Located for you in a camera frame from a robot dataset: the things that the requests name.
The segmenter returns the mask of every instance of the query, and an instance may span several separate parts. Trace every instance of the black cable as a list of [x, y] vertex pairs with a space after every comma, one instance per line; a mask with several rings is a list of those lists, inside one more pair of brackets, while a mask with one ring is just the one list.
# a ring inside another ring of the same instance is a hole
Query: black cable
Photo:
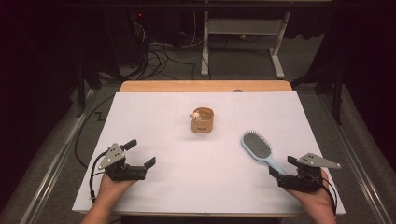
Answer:
[[327, 180], [327, 179], [325, 179], [325, 178], [323, 178], [323, 180], [325, 180], [325, 181], [329, 184], [329, 186], [332, 188], [332, 192], [333, 192], [334, 195], [335, 195], [335, 208], [336, 208], [336, 207], [338, 206], [337, 193], [336, 193], [334, 187], [332, 186], [332, 184], [329, 182], [329, 180]]
[[98, 157], [96, 157], [96, 159], [95, 159], [95, 161], [93, 162], [93, 165], [92, 165], [91, 177], [90, 177], [90, 194], [91, 194], [92, 203], [94, 203], [95, 200], [96, 200], [95, 191], [93, 190], [93, 177], [94, 177], [93, 173], [95, 171], [96, 163], [99, 161], [99, 159], [104, 157], [106, 154], [107, 154], [107, 151], [102, 152]]
[[330, 200], [332, 201], [332, 212], [334, 213], [334, 216], [336, 215], [336, 210], [337, 210], [337, 203], [334, 202], [334, 197], [335, 199], [337, 199], [337, 194], [335, 193], [334, 188], [332, 187], [332, 185], [330, 184], [329, 180], [325, 179], [322, 177], [323, 180], [325, 180], [327, 183], [329, 183], [329, 185], [332, 187], [332, 190], [334, 190], [334, 197], [332, 196], [332, 194], [330, 193], [329, 189], [326, 188], [326, 186], [323, 185], [323, 183], [320, 183], [314, 176], [312, 176], [309, 173], [306, 173], [303, 171], [303, 173], [305, 175], [310, 176], [313, 180], [315, 180], [317, 183], [319, 183], [321, 185], [321, 187], [324, 189], [324, 191], [326, 191], [326, 193], [329, 195]]
[[93, 114], [94, 112], [96, 112], [96, 110], [99, 108], [99, 106], [101, 106], [102, 104], [104, 104], [106, 101], [108, 101], [109, 99], [111, 99], [111, 98], [113, 98], [113, 97], [114, 97], [114, 95], [111, 95], [111, 96], [109, 96], [108, 98], [106, 98], [102, 103], [100, 103], [100, 104], [91, 112], [91, 114], [88, 115], [87, 118], [85, 118], [84, 122], [83, 122], [82, 125], [81, 125], [81, 128], [80, 128], [79, 131], [78, 131], [78, 135], [77, 135], [76, 142], [75, 142], [75, 150], [74, 150], [74, 152], [75, 152], [75, 157], [76, 157], [78, 163], [81, 164], [83, 167], [85, 167], [85, 169], [88, 169], [88, 165], [86, 165], [86, 164], [79, 158], [79, 156], [78, 156], [78, 140], [79, 140], [79, 138], [80, 138], [80, 136], [81, 136], [82, 130], [83, 130], [84, 127], [85, 127], [85, 124], [86, 124], [87, 121], [90, 119], [90, 117], [92, 116], [92, 114]]

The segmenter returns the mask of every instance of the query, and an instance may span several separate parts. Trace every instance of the light blue hairbrush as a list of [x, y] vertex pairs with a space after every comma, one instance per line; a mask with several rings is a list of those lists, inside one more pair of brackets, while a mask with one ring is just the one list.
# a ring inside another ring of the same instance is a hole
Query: light blue hairbrush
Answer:
[[270, 143], [259, 133], [247, 131], [242, 137], [242, 146], [256, 161], [265, 161], [280, 174], [288, 174], [274, 161]]

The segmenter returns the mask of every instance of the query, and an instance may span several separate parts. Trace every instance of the hand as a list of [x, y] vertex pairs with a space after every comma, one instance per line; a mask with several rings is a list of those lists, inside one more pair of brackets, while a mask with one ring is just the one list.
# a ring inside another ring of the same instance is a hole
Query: hand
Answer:
[[[329, 179], [326, 172], [321, 170], [322, 176]], [[329, 183], [323, 181], [323, 185], [328, 188]], [[292, 189], [285, 189], [285, 191], [294, 198], [296, 198], [303, 206], [305, 212], [312, 218], [316, 224], [335, 223], [335, 217], [332, 211], [332, 200], [324, 189], [319, 189], [316, 192], [304, 193]]]
[[113, 181], [107, 174], [103, 174], [95, 203], [81, 223], [108, 223], [114, 206], [123, 193], [136, 182], [137, 180]]

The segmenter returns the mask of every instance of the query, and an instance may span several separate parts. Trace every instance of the white table leg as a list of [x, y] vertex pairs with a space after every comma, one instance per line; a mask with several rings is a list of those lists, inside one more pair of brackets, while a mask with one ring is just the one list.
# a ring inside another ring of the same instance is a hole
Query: white table leg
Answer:
[[208, 12], [205, 12], [205, 20], [204, 20], [204, 48], [202, 51], [202, 61], [201, 61], [201, 76], [207, 77], [209, 75], [209, 47], [207, 46], [208, 39]]
[[277, 34], [276, 46], [274, 48], [269, 49], [271, 59], [276, 71], [276, 76], [279, 79], [285, 78], [285, 74], [283, 73], [283, 69], [282, 66], [280, 65], [280, 61], [279, 58], [277, 57], [277, 53], [279, 52], [280, 44], [282, 43], [283, 35], [285, 34], [286, 27], [288, 25], [289, 16], [290, 16], [290, 12], [289, 11], [285, 12], [283, 21], [279, 27], [279, 32]]

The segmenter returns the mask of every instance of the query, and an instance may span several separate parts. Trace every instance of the wooden cup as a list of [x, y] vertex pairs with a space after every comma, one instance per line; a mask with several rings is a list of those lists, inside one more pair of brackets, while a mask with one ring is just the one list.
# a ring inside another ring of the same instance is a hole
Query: wooden cup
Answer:
[[207, 107], [198, 107], [191, 114], [191, 130], [194, 133], [210, 133], [213, 130], [213, 120], [215, 113]]

